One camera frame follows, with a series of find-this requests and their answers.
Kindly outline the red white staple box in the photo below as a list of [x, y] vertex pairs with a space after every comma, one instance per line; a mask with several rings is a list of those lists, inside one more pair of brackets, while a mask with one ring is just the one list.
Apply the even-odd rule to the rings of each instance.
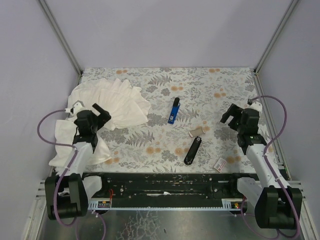
[[222, 169], [225, 167], [226, 163], [227, 163], [227, 161], [220, 157], [217, 160], [217, 162], [214, 164], [213, 168], [220, 173], [222, 171]]

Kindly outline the metal staple strip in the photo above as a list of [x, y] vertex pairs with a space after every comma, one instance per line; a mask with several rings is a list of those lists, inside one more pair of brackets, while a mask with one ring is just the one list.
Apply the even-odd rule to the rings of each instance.
[[191, 138], [199, 137], [204, 135], [207, 132], [206, 128], [203, 126], [198, 126], [195, 129], [192, 129], [188, 132]]

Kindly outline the black stapler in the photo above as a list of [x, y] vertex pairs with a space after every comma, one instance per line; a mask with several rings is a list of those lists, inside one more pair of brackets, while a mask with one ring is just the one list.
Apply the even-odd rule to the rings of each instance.
[[200, 147], [200, 144], [202, 142], [202, 138], [197, 136], [194, 140], [193, 143], [191, 145], [191, 147], [189, 148], [185, 158], [184, 158], [184, 163], [189, 166], [193, 163], [195, 156], [198, 152], [198, 149]]

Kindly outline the blue stapler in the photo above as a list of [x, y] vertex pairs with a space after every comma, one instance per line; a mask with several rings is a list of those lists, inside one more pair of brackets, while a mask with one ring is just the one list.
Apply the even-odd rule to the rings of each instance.
[[173, 125], [175, 120], [176, 120], [176, 117], [178, 115], [178, 111], [179, 111], [179, 108], [180, 108], [180, 98], [179, 97], [176, 97], [174, 99], [174, 102], [173, 102], [173, 105], [172, 105], [172, 109], [171, 109], [171, 112], [170, 112], [170, 115], [169, 115], [169, 118], [168, 118], [168, 123]]

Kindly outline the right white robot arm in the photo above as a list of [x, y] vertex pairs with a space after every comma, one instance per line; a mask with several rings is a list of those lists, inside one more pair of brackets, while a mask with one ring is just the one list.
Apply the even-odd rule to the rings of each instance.
[[220, 121], [225, 123], [229, 118], [228, 126], [237, 132], [237, 144], [251, 161], [260, 181], [256, 184], [252, 177], [237, 180], [237, 190], [254, 207], [257, 225], [262, 229], [296, 230], [303, 195], [299, 188], [290, 186], [276, 164], [265, 159], [267, 142], [259, 134], [259, 111], [231, 104]]

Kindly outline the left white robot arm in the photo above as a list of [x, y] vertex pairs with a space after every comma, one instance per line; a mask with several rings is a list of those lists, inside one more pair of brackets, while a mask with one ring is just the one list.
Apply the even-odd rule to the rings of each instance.
[[97, 113], [81, 109], [81, 102], [65, 110], [76, 116], [76, 130], [69, 145], [72, 150], [63, 169], [47, 177], [44, 182], [48, 218], [59, 223], [62, 219], [85, 216], [89, 199], [102, 189], [101, 177], [83, 177], [83, 173], [98, 146], [98, 130], [112, 117], [97, 103], [92, 107]]

